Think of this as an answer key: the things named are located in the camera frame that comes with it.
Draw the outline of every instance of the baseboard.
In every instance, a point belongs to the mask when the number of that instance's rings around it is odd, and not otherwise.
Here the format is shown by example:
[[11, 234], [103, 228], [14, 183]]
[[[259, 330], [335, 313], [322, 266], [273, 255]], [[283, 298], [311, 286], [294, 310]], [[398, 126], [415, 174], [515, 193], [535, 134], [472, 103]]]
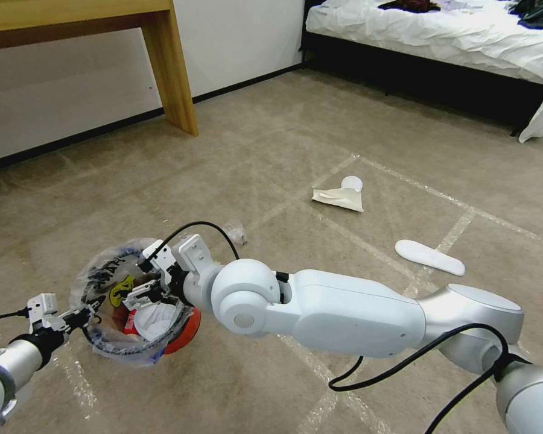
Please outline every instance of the baseboard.
[[[270, 78], [277, 77], [278, 75], [285, 74], [286, 72], [295, 71], [302, 67], [302, 63], [289, 66], [287, 68], [279, 69], [278, 71], [270, 72], [269, 74], [260, 75], [259, 77], [251, 78], [240, 83], [232, 84], [212, 92], [204, 93], [193, 97], [193, 103], [205, 101], [206, 99], [213, 98], [215, 96], [223, 95], [224, 93], [233, 92], [234, 90], [241, 89], [242, 87], [251, 86], [252, 84], [260, 83]], [[111, 122], [110, 124], [103, 125], [102, 127], [93, 128], [91, 130], [84, 131], [82, 133], [73, 134], [72, 136], [63, 137], [62, 139], [55, 140], [44, 145], [37, 146], [31, 149], [25, 149], [24, 151], [16, 154], [0, 158], [0, 169], [11, 166], [16, 163], [20, 163], [24, 160], [28, 160], [37, 157], [48, 152], [56, 151], [57, 149], [64, 148], [66, 146], [73, 145], [83, 140], [91, 139], [93, 137], [101, 136], [102, 134], [109, 133], [111, 131], [119, 130], [120, 128], [128, 127], [129, 125], [136, 124], [138, 122], [146, 121], [147, 119], [156, 118], [164, 113], [163, 107], [150, 110], [139, 115], [134, 115], [120, 121]]]

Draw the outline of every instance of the white bedsheet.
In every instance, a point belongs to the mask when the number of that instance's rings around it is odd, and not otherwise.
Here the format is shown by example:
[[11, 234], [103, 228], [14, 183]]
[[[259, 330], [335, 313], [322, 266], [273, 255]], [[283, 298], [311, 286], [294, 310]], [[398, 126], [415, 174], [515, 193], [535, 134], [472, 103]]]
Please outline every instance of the white bedsheet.
[[[415, 14], [378, 9], [389, 0], [328, 0], [306, 30], [406, 54], [543, 83], [543, 30], [517, 24], [506, 1], [459, 0], [466, 8]], [[519, 141], [543, 136], [543, 102]]]

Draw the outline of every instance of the wooden table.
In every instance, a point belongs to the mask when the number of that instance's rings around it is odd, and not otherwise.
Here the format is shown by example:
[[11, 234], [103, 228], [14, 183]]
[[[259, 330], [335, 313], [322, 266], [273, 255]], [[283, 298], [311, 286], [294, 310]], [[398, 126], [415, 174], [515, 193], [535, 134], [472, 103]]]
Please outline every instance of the wooden table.
[[173, 0], [0, 0], [0, 48], [141, 27], [165, 117], [197, 135]]

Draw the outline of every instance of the yellow sticker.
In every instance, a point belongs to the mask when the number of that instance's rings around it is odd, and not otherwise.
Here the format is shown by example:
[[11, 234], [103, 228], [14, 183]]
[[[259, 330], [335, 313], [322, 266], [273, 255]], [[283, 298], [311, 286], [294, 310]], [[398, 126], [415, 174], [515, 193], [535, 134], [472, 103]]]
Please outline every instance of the yellow sticker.
[[110, 290], [109, 301], [114, 307], [119, 307], [121, 305], [122, 299], [133, 290], [134, 282], [135, 278], [128, 275], [125, 280], [117, 283], [116, 286]]

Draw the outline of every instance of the transparent plastic bag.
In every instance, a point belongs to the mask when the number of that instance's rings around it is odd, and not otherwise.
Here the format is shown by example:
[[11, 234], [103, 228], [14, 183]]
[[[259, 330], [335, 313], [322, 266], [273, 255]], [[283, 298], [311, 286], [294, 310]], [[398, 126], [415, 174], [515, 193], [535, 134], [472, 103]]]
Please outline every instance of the transparent plastic bag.
[[221, 229], [227, 234], [229, 239], [237, 245], [245, 245], [247, 243], [246, 231], [238, 219], [231, 219], [225, 223]]
[[156, 363], [169, 342], [181, 334], [192, 315], [189, 306], [177, 303], [171, 327], [153, 341], [123, 332], [129, 311], [121, 300], [133, 287], [153, 278], [137, 266], [143, 250], [153, 242], [155, 239], [152, 238], [134, 239], [96, 255], [78, 273], [69, 300], [71, 307], [77, 308], [105, 295], [97, 312], [101, 321], [89, 325], [87, 339], [95, 353], [134, 366]]

